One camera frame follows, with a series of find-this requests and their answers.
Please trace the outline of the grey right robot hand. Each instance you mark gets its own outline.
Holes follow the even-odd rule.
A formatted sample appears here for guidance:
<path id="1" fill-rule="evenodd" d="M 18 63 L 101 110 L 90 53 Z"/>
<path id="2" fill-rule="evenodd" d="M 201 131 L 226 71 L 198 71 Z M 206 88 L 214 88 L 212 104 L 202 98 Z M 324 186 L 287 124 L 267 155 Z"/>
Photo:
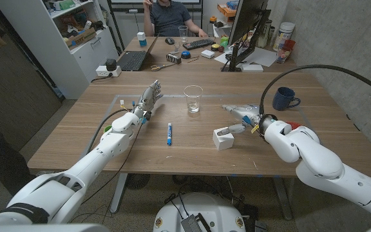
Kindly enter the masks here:
<path id="1" fill-rule="evenodd" d="M 227 135 L 228 133 L 242 133 L 247 127 L 255 127 L 260 125 L 259 107 L 256 105 L 245 104 L 242 106 L 223 104 L 222 108 L 228 111 L 235 119 L 240 121 L 240 124 L 235 124 L 225 129 L 221 129 L 215 134 L 218 136 Z"/>

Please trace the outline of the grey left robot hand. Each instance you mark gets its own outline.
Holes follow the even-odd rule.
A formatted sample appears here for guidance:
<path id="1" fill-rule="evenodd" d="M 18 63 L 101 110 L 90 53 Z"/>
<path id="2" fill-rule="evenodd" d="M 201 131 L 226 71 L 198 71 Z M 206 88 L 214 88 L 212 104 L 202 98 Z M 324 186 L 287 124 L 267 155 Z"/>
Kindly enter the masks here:
<path id="1" fill-rule="evenodd" d="M 131 112 L 141 119 L 145 113 L 154 108 L 155 103 L 163 96 L 164 95 L 161 94 L 161 85 L 159 81 L 156 80 L 144 90 Z"/>

